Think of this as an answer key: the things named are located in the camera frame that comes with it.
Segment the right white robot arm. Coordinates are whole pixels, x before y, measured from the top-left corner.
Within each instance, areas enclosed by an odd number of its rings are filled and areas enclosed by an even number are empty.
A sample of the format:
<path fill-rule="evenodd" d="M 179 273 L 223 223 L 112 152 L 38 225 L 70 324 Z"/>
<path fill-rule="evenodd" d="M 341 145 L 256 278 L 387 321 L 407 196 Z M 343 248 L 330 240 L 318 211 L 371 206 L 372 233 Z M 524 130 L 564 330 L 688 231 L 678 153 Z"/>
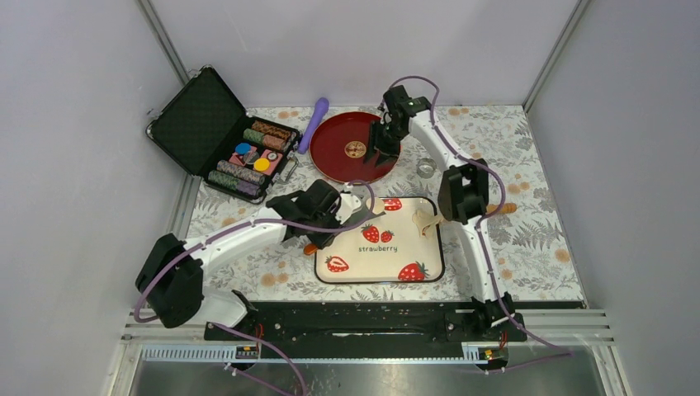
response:
<path fill-rule="evenodd" d="M 381 167 L 395 161 L 401 142 L 410 136 L 427 150 L 442 174 L 437 203 L 440 214 L 457 226 L 473 280 L 473 327 L 481 338 L 493 340 L 515 321 L 513 301 L 494 272 L 492 249 L 486 235 L 490 179 L 496 174 L 483 160 L 469 157 L 445 132 L 425 97 L 411 97 L 393 83 L 380 105 L 381 119 L 369 128 L 364 163 Z"/>

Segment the metal spatula orange handle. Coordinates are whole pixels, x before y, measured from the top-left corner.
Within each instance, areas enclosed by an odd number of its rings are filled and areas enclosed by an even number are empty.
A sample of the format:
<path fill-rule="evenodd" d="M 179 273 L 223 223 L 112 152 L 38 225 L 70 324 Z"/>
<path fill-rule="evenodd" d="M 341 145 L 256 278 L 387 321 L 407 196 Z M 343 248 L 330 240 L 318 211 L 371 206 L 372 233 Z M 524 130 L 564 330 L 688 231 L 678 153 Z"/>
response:
<path fill-rule="evenodd" d="M 340 227 L 355 229 L 385 214 L 380 216 L 374 215 L 367 207 L 368 200 L 371 199 L 363 200 L 361 203 L 361 199 L 356 196 L 353 196 L 352 199 L 349 196 L 342 196 L 340 209 L 336 213 L 336 219 Z"/>

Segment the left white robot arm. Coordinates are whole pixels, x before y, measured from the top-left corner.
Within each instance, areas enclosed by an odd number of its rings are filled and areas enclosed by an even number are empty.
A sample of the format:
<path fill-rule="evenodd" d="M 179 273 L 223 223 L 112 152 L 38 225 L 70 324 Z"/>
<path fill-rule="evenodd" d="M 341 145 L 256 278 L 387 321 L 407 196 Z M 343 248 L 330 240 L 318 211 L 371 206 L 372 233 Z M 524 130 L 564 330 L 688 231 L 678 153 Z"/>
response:
<path fill-rule="evenodd" d="M 269 199 L 248 218 L 214 233 L 186 240 L 173 233 L 162 236 L 137 276 L 134 320 L 159 321 L 166 328 L 224 325 L 235 338 L 251 336 L 257 319 L 243 297 L 209 287 L 209 278 L 241 257 L 293 238 L 325 248 L 372 217 L 375 197 L 366 181 L 338 190 L 318 179 L 305 190 Z"/>

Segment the small dough piece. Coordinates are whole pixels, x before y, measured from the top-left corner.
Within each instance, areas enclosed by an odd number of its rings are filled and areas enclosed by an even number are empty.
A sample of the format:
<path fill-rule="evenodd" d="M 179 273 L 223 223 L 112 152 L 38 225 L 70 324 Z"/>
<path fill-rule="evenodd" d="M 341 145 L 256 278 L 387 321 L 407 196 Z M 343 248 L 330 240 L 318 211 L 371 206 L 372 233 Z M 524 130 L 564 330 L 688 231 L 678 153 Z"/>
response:
<path fill-rule="evenodd" d="M 417 227 L 420 238 L 433 238 L 443 220 L 441 214 L 428 213 L 425 210 L 416 210 L 412 215 L 412 221 Z"/>

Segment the strawberry pattern white tray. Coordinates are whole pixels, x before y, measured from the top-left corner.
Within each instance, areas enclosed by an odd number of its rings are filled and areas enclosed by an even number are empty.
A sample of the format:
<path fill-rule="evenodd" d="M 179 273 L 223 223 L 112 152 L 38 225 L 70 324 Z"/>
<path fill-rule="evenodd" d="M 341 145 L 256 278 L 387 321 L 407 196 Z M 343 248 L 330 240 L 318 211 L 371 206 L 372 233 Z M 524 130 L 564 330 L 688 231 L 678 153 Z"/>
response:
<path fill-rule="evenodd" d="M 385 214 L 315 253 L 315 274 L 328 284 L 433 282 L 445 271 L 439 230 L 420 238 L 412 215 L 416 210 L 437 214 L 423 197 L 384 197 Z"/>

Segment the round red lacquer plate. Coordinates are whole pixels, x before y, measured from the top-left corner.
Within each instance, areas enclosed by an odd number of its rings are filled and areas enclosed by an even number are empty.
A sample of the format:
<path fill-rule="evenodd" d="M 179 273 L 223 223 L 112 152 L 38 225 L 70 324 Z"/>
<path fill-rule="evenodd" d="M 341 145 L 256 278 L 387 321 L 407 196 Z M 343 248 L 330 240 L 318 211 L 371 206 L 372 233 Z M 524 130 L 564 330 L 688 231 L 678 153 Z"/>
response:
<path fill-rule="evenodd" d="M 310 157 L 316 168 L 336 182 L 363 180 L 375 182 L 395 167 L 394 159 L 378 165 L 378 156 L 366 159 L 371 122 L 380 117 L 351 111 L 334 115 L 315 131 L 310 142 Z"/>

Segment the wooden dough roller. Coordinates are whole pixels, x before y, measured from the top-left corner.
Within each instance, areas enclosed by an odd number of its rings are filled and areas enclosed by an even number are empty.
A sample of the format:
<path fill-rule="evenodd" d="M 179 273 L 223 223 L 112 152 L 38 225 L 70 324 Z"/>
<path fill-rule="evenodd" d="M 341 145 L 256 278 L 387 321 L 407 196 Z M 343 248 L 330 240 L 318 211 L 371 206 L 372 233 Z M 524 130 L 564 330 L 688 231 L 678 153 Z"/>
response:
<path fill-rule="evenodd" d="M 486 207 L 486 214 L 488 214 L 488 215 L 491 215 L 491 214 L 508 215 L 508 214 L 514 213 L 518 209 L 518 206 L 513 202 L 507 202 L 507 203 L 503 204 L 503 206 L 501 207 L 501 209 L 499 211 L 497 211 L 497 209 L 498 209 L 497 205 L 489 204 Z M 434 220 L 435 224 L 447 222 L 447 220 L 441 214 L 436 215 L 433 218 L 433 220 Z"/>

